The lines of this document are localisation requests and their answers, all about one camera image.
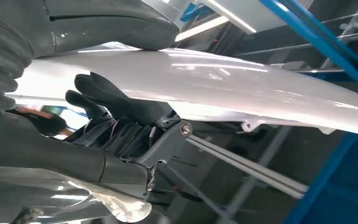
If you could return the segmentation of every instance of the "fluorescent light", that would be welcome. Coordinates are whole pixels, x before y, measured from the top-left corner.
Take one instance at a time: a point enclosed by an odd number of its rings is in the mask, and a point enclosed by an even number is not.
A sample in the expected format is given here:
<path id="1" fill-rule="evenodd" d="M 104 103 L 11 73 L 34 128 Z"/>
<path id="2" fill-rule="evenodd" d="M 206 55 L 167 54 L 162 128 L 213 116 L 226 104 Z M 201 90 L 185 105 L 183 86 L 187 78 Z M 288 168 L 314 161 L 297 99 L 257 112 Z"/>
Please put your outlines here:
<path id="1" fill-rule="evenodd" d="M 265 69 L 254 69 L 254 68 L 249 68 L 249 67 L 233 66 L 233 65 L 225 65 L 225 64 L 171 64 L 171 66 L 212 67 L 212 68 L 243 69 L 243 70 L 251 70 L 251 71 L 268 72 L 268 70 L 265 70 Z"/>
<path id="2" fill-rule="evenodd" d="M 51 198 L 59 198 L 59 199 L 71 199 L 71 200 L 79 200 L 83 201 L 88 198 L 88 196 L 80 196 L 80 195 L 54 195 Z"/>
<path id="3" fill-rule="evenodd" d="M 228 16 L 230 16 L 231 18 L 233 18 L 234 20 L 236 20 L 237 22 L 239 22 L 241 25 L 243 25 L 244 27 L 246 27 L 248 30 L 250 30 L 252 33 L 256 33 L 257 31 L 255 29 L 253 29 L 253 27 L 251 27 L 250 25 L 248 25 L 247 23 L 245 23 L 243 20 L 241 20 L 240 18 L 238 18 L 236 15 L 234 15 L 232 12 L 228 11 L 226 8 L 224 8 L 223 6 L 221 6 L 221 4 L 217 3 L 215 0 L 208 0 L 211 4 L 213 4 L 214 6 L 216 6 L 217 8 L 219 8 L 221 11 L 223 11 L 225 14 L 227 14 Z"/>
<path id="4" fill-rule="evenodd" d="M 218 25 L 221 25 L 225 22 L 228 22 L 228 19 L 224 16 L 221 16 L 219 18 L 216 18 L 214 20 L 211 20 L 211 21 L 208 21 L 206 23 L 203 23 L 197 27 L 194 27 L 194 28 L 191 28 L 190 30 L 187 30 L 179 35 L 176 36 L 176 39 L 175 39 L 175 42 L 178 42 L 178 41 L 181 41 L 183 39 L 186 39 L 190 36 L 193 36 L 193 35 L 196 35 L 196 34 L 199 34 L 201 32 L 204 32 L 205 30 L 208 30 L 208 29 L 211 29 L 211 28 L 214 28 Z"/>

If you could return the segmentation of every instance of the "ceiling light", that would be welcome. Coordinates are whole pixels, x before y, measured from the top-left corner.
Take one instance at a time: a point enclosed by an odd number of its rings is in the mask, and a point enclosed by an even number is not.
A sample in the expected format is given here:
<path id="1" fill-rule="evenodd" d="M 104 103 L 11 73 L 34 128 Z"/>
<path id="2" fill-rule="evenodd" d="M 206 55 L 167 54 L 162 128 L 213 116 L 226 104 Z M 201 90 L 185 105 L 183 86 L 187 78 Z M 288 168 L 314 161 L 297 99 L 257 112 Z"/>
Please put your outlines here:
<path id="1" fill-rule="evenodd" d="M 243 25 L 244 27 L 246 27 L 248 30 L 250 30 L 252 33 L 256 33 L 257 31 L 255 29 L 253 29 L 253 27 L 251 27 L 250 25 L 248 25 L 247 23 L 245 23 L 243 20 L 241 20 L 240 18 L 238 18 L 236 15 L 234 15 L 232 12 L 228 11 L 226 8 L 224 8 L 223 6 L 221 6 L 221 4 L 217 3 L 215 0 L 208 0 L 212 5 L 216 6 L 217 8 L 219 8 L 221 11 L 223 11 L 225 14 L 227 14 L 228 16 L 230 16 L 231 18 L 233 18 L 234 20 L 236 20 L 237 22 L 239 22 L 241 25 Z"/>
<path id="2" fill-rule="evenodd" d="M 225 22 L 228 22 L 228 19 L 224 16 L 221 16 L 219 18 L 216 18 L 214 20 L 211 20 L 211 21 L 208 21 L 206 23 L 203 23 L 197 27 L 194 27 L 194 28 L 191 28 L 190 30 L 187 30 L 179 35 L 176 36 L 176 39 L 175 39 L 175 42 L 178 42 L 178 41 L 181 41 L 183 39 L 186 39 L 190 36 L 193 36 L 193 35 L 196 35 L 196 34 L 199 34 L 201 32 L 204 32 L 205 30 L 208 30 L 208 29 L 211 29 L 211 28 L 214 28 L 218 25 L 221 25 Z"/>

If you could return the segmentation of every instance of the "cable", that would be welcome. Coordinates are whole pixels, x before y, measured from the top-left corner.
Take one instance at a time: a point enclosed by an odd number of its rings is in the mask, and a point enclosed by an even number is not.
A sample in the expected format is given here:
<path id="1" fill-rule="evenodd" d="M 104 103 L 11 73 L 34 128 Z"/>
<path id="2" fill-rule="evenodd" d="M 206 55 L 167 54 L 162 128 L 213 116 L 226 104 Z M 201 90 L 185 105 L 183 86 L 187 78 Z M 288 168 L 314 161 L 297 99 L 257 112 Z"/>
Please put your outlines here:
<path id="1" fill-rule="evenodd" d="M 120 120 L 117 120 L 116 123 L 113 125 L 113 127 L 112 127 L 112 132 L 110 133 L 110 137 L 109 137 L 109 138 L 111 138 L 111 137 L 113 136 L 113 131 L 115 130 L 116 125 L 118 124 L 119 121 L 120 121 Z"/>
<path id="2" fill-rule="evenodd" d="M 149 148 L 151 148 L 151 146 L 153 145 L 153 136 L 154 133 L 156 132 L 157 127 L 154 126 L 153 128 L 151 128 L 150 134 L 149 134 Z"/>

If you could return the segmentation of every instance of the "metal rail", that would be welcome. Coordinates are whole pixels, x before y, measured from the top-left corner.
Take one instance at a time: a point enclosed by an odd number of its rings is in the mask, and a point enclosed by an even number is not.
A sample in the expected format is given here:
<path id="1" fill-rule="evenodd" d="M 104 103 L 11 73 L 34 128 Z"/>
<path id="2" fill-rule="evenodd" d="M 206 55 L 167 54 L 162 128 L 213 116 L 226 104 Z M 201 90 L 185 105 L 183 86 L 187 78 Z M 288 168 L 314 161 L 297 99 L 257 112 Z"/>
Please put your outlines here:
<path id="1" fill-rule="evenodd" d="M 338 36 L 337 38 L 340 38 L 340 39 L 341 38 L 346 38 L 347 42 L 355 42 L 355 41 L 358 41 L 358 34 L 341 35 L 341 36 Z M 309 47 L 312 47 L 312 44 L 306 43 L 306 44 L 295 45 L 295 46 L 288 46 L 288 47 L 282 47 L 282 48 L 274 48 L 274 49 L 258 50 L 258 51 L 253 51 L 253 52 L 241 53 L 241 54 L 237 54 L 235 56 L 240 57 L 240 56 L 248 56 L 248 55 L 256 55 L 256 54 L 277 52 L 277 51 L 281 51 L 281 50 L 304 49 L 304 48 L 309 48 Z"/>
<path id="2" fill-rule="evenodd" d="M 187 141 L 294 198 L 302 198 L 304 193 L 308 190 L 308 187 L 301 183 L 298 183 L 275 171 L 267 169 L 255 162 L 240 157 L 196 136 L 190 136 Z"/>
<path id="3" fill-rule="evenodd" d="M 288 136 L 291 126 L 283 126 L 279 129 L 278 133 L 272 139 L 270 145 L 265 150 L 263 156 L 258 161 L 258 164 L 266 167 L 269 162 L 272 160 L 278 149 L 281 147 L 283 141 Z M 253 188 L 257 183 L 257 178 L 254 176 L 250 176 L 244 184 L 239 188 L 229 206 L 226 209 L 226 216 L 221 216 L 216 224 L 226 224 L 227 221 L 237 213 L 238 209 L 242 206 L 245 200 L 249 197 Z"/>

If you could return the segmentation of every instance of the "metal bracket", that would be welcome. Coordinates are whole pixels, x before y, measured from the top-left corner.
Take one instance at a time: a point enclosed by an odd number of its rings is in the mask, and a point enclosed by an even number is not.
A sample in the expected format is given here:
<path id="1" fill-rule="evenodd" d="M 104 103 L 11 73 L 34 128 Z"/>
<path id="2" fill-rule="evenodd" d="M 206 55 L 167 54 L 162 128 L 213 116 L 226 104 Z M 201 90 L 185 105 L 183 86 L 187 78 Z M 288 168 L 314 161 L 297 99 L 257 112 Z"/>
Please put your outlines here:
<path id="1" fill-rule="evenodd" d="M 180 150 L 187 136 L 191 135 L 191 133 L 192 128 L 189 122 L 181 121 L 175 124 L 142 157 L 136 158 L 134 162 L 147 168 L 153 167 L 157 162 L 168 163 L 173 154 Z"/>

